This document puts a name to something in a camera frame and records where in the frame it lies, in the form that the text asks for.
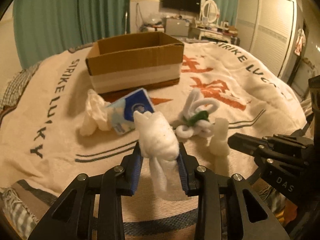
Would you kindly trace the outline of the white soft cloth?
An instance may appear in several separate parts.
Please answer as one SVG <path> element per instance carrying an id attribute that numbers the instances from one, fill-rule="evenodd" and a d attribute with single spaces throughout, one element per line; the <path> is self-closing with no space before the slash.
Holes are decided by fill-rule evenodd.
<path id="1" fill-rule="evenodd" d="M 141 155 L 149 159 L 155 195 L 168 201 L 188 200 L 178 172 L 178 139 L 164 115 L 161 112 L 134 111 L 133 118 L 139 132 Z"/>

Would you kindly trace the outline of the checkered bedsheet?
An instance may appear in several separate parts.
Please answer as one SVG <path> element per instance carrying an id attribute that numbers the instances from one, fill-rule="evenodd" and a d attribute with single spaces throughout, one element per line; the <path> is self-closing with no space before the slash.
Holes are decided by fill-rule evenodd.
<path id="1" fill-rule="evenodd" d="M 7 84 L 1 95 L 1 119 L 15 110 L 29 81 L 36 73 L 41 62 L 17 73 Z M 18 239 L 28 239 L 39 220 L 29 207 L 20 199 L 13 187 L 1 187 L 1 211 L 8 221 L 10 231 Z"/>

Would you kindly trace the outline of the white pipe cleaner toy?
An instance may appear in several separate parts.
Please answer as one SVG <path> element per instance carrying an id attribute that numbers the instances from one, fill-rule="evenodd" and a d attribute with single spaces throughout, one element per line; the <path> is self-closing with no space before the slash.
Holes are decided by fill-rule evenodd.
<path id="1" fill-rule="evenodd" d="M 175 133 L 182 139 L 198 135 L 202 138 L 212 137 L 214 125 L 209 116 L 217 111 L 220 104 L 214 98 L 204 98 L 200 89 L 194 88 L 188 95 L 178 119 L 182 123 L 175 128 Z"/>

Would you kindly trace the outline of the cream printed blanket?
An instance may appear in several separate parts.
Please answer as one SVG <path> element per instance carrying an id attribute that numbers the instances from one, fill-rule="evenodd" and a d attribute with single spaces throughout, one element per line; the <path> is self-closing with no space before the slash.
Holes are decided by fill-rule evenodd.
<path id="1" fill-rule="evenodd" d="M 44 60 L 1 124 L 1 207 L 23 239 L 78 174 L 104 173 L 130 154 L 138 140 L 137 131 L 80 134 L 92 87 L 87 53 L 65 51 Z M 219 103 L 209 119 L 226 119 L 229 135 L 291 134 L 306 124 L 293 90 L 239 47 L 185 44 L 179 83 L 148 94 L 156 111 L 177 128 L 193 89 Z M 149 160 L 144 160 L 137 193 L 123 200 L 128 236 L 191 234 L 197 199 L 183 195 L 174 182 L 176 171 L 168 176 L 170 193 L 165 196 L 154 190 Z"/>

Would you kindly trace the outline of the crumpled white tissue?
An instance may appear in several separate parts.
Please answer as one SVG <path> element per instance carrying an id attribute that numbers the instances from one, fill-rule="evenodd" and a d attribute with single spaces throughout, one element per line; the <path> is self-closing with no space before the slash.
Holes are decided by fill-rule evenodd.
<path id="1" fill-rule="evenodd" d="M 110 131 L 112 129 L 110 118 L 108 117 L 108 106 L 110 102 L 105 101 L 95 90 L 89 89 L 85 102 L 85 114 L 80 134 L 92 135 L 96 129 Z"/>

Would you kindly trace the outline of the white dressing table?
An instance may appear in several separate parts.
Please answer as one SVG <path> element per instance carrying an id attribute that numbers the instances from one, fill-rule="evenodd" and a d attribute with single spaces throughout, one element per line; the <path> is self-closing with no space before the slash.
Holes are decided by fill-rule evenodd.
<path id="1" fill-rule="evenodd" d="M 218 32 L 197 27 L 189 28 L 188 37 L 197 40 L 217 40 L 230 44 L 236 44 L 238 39 L 236 36 L 233 36 L 229 33 Z"/>

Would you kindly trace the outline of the blue tissue pack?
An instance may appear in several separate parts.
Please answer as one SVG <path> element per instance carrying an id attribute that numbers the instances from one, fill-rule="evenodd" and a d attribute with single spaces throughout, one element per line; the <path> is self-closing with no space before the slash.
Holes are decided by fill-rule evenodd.
<path id="1" fill-rule="evenodd" d="M 135 129 L 135 111 L 153 113 L 155 108 L 146 89 L 140 88 L 108 105 L 106 111 L 111 127 L 118 135 L 124 135 Z"/>

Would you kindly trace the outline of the white wardrobe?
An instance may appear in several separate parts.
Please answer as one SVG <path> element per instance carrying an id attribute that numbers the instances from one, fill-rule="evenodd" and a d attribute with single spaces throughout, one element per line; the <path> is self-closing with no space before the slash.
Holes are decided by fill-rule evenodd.
<path id="1" fill-rule="evenodd" d="M 296 0 L 238 0 L 235 27 L 240 47 L 283 77 L 293 54 Z"/>

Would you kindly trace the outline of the open cardboard box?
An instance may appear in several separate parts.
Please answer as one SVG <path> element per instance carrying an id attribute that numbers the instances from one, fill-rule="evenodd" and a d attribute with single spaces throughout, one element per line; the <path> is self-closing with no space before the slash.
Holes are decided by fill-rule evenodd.
<path id="1" fill-rule="evenodd" d="M 114 36 L 94 42 L 85 62 L 99 94 L 179 82 L 184 43 L 161 32 Z"/>

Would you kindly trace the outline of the oval vanity mirror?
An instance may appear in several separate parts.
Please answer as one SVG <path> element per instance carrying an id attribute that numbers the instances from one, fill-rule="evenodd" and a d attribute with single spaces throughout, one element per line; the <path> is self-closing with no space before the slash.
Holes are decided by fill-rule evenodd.
<path id="1" fill-rule="evenodd" d="M 207 0 L 202 6 L 200 16 L 204 25 L 216 23 L 220 16 L 220 9 L 213 0 Z"/>

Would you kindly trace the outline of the grey mini fridge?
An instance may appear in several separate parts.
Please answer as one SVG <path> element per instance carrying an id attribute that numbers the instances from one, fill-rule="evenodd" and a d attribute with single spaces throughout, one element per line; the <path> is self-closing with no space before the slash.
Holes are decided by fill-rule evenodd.
<path id="1" fill-rule="evenodd" d="M 189 21 L 167 18 L 165 33 L 170 36 L 187 37 L 189 33 Z"/>

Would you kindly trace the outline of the green curtain left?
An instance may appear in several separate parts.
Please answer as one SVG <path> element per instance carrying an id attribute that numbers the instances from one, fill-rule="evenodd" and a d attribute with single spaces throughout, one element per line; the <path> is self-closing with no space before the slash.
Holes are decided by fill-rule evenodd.
<path id="1" fill-rule="evenodd" d="M 129 31 L 130 0 L 14 0 L 14 35 L 21 67 Z"/>

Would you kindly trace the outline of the black wall television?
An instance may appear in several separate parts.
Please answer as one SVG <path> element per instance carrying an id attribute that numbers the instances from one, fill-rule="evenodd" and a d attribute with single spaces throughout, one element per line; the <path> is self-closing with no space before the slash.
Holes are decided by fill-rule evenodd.
<path id="1" fill-rule="evenodd" d="M 200 12 L 201 0 L 163 0 L 162 5 L 164 8 L 198 14 Z"/>

